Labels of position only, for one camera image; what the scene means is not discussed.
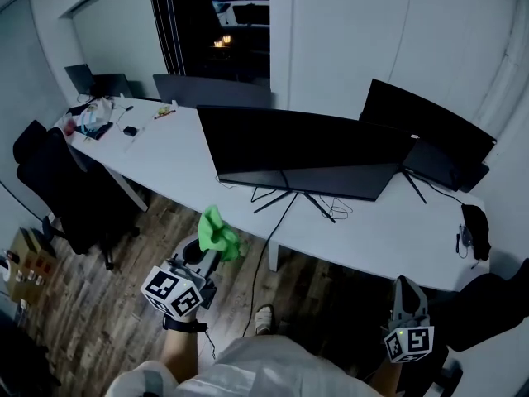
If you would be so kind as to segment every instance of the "desk surface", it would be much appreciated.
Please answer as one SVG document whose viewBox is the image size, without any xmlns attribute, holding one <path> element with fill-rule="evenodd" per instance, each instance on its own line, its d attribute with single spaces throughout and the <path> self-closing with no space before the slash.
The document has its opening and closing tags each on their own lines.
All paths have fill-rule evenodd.
<svg viewBox="0 0 529 397">
<path fill-rule="evenodd" d="M 222 218 L 232 226 L 263 238 L 272 232 L 291 198 L 253 214 L 269 198 L 251 203 L 253 189 L 229 189 L 219 184 L 195 109 L 178 108 L 176 113 L 155 120 L 163 103 L 130 98 L 118 98 L 117 103 L 134 106 L 123 114 L 119 125 L 121 129 L 138 128 L 135 138 L 115 125 L 99 141 L 75 132 L 69 143 L 175 202 L 199 212 L 216 204 Z M 111 120 L 115 122 L 122 113 L 116 108 Z M 273 239 L 290 249 L 370 274 L 391 279 L 405 275 L 426 287 L 459 290 L 475 276 L 488 272 L 488 262 L 471 269 L 475 264 L 473 252 L 470 250 L 465 259 L 455 253 L 455 236 L 464 223 L 460 204 L 427 184 L 417 181 L 417 187 L 427 204 L 397 174 L 376 202 L 343 199 L 354 212 L 336 224 L 298 197 Z M 475 196 L 452 194 L 464 203 L 484 208 Z"/>
</svg>

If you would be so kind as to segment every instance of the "person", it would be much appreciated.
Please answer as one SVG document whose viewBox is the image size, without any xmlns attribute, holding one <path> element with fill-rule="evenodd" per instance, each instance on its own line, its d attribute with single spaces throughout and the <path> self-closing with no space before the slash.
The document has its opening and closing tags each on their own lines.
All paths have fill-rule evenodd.
<svg viewBox="0 0 529 397">
<path fill-rule="evenodd" d="M 386 360 L 370 385 L 292 340 L 271 335 L 272 306 L 255 314 L 255 336 L 238 338 L 198 374 L 197 334 L 169 330 L 159 361 L 118 376 L 107 397 L 394 396 L 401 365 Z M 194 321 L 194 315 L 185 319 Z"/>
</svg>

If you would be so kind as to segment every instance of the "strap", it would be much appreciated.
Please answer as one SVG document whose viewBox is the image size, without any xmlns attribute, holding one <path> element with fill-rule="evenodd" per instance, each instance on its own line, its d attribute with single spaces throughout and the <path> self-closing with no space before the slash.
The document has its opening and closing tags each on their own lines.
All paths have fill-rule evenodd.
<svg viewBox="0 0 529 397">
<path fill-rule="evenodd" d="M 164 315 L 164 329 L 172 329 L 173 331 L 196 333 L 206 332 L 207 324 L 200 323 L 197 319 L 192 322 L 180 322 L 170 316 Z"/>
</svg>

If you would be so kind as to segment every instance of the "bottle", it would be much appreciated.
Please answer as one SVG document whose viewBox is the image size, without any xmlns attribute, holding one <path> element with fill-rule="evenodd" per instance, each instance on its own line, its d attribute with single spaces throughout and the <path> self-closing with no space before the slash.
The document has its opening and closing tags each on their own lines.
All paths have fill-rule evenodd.
<svg viewBox="0 0 529 397">
<path fill-rule="evenodd" d="M 5 257 L 6 259 L 9 259 L 13 263 L 20 263 L 20 257 L 18 257 L 17 254 L 13 253 L 11 250 L 2 249 L 0 250 L 0 256 Z"/>
</svg>

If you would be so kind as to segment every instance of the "desk leg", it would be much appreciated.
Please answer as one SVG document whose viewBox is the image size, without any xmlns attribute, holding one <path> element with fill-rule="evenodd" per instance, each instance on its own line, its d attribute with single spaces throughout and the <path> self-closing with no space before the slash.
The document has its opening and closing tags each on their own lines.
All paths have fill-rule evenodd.
<svg viewBox="0 0 529 397">
<path fill-rule="evenodd" d="M 277 272 L 279 261 L 279 244 L 271 240 L 268 242 L 268 261 L 270 270 L 272 272 Z"/>
<path fill-rule="evenodd" d="M 125 191 L 126 195 L 128 195 L 131 200 L 138 206 L 138 208 L 140 208 L 142 212 L 146 212 L 148 209 L 147 205 L 140 198 L 140 196 L 136 194 L 136 192 L 131 188 L 131 186 L 125 181 L 125 178 L 119 175 L 115 170 L 107 168 L 106 166 L 105 168 L 108 170 L 108 173 L 114 178 L 117 184 L 123 188 L 123 191 Z"/>
</svg>

